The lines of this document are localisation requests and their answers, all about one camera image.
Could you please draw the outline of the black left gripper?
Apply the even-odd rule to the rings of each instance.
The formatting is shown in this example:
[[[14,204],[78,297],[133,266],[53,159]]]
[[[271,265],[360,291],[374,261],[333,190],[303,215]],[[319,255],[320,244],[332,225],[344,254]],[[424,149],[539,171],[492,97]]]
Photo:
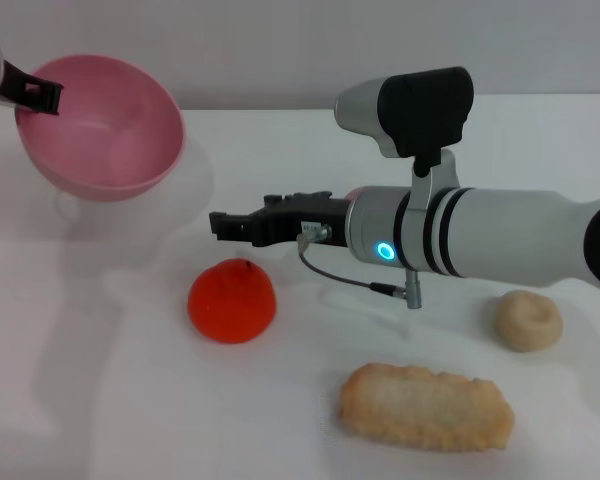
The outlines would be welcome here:
[[[57,116],[64,86],[60,83],[30,76],[3,61],[0,101],[25,107],[37,113]]]

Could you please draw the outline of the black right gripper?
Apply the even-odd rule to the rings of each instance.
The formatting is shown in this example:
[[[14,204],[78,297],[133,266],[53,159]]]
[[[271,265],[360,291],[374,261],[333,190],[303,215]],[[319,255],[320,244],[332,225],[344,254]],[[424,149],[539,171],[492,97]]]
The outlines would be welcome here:
[[[327,225],[331,236],[326,245],[346,247],[345,220],[350,201],[332,198],[330,191],[265,195],[264,207],[251,215],[211,212],[211,233],[218,241],[250,243],[267,247],[293,242],[306,229]]]

